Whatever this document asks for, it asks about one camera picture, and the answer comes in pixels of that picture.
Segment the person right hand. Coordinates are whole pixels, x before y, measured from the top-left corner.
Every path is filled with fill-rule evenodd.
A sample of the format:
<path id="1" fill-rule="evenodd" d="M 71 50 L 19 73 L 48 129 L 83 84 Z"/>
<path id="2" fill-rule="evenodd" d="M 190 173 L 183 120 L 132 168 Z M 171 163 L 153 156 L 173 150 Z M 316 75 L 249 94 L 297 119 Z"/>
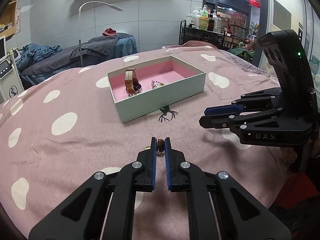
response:
<path id="1" fill-rule="evenodd" d="M 281 147 L 280 151 L 282 153 L 283 159 L 286 163 L 288 164 L 292 164 L 294 163 L 297 158 L 298 155 L 297 153 L 293 150 L 293 148 L 286 148 L 286 147 Z"/>

